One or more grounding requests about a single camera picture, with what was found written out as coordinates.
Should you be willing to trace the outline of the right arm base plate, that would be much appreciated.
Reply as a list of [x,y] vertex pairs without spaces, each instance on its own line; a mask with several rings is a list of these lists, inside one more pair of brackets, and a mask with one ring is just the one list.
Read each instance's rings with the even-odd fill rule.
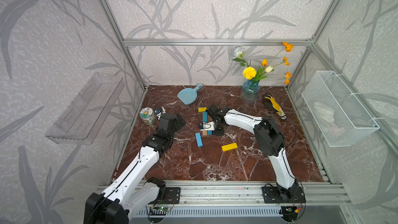
[[298,187],[291,197],[284,197],[277,186],[262,187],[262,197],[266,204],[305,204],[306,198],[302,187]]

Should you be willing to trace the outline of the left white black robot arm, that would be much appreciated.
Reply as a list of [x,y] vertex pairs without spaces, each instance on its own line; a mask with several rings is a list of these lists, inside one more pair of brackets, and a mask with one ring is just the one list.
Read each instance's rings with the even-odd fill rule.
[[85,224],[128,224],[139,211],[153,201],[162,201],[165,182],[156,178],[137,186],[147,172],[168,151],[174,135],[186,125],[180,114],[164,113],[159,126],[142,143],[140,151],[110,186],[101,194],[93,193],[86,201]]

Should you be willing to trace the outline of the small yellow block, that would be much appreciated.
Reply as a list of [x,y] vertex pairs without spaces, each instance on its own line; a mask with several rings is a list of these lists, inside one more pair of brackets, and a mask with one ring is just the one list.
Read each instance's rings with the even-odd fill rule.
[[199,112],[199,113],[205,112],[206,110],[207,110],[206,107],[200,107],[200,108],[198,108],[198,112]]

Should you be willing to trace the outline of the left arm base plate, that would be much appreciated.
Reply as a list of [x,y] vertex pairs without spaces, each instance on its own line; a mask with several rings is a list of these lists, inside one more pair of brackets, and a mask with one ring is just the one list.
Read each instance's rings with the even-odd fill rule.
[[165,187],[160,190],[158,197],[150,202],[151,205],[157,204],[179,204],[181,196],[181,188],[180,187]]

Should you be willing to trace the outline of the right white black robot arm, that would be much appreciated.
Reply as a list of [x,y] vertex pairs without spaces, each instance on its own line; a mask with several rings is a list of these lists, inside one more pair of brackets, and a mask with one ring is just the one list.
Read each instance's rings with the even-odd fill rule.
[[293,176],[286,155],[285,137],[272,117],[255,117],[226,107],[211,105],[206,110],[211,122],[202,121],[201,131],[211,131],[215,136],[224,135],[226,125],[236,126],[254,134],[262,153],[268,156],[275,175],[276,186],[273,189],[282,202],[295,199],[300,186]]

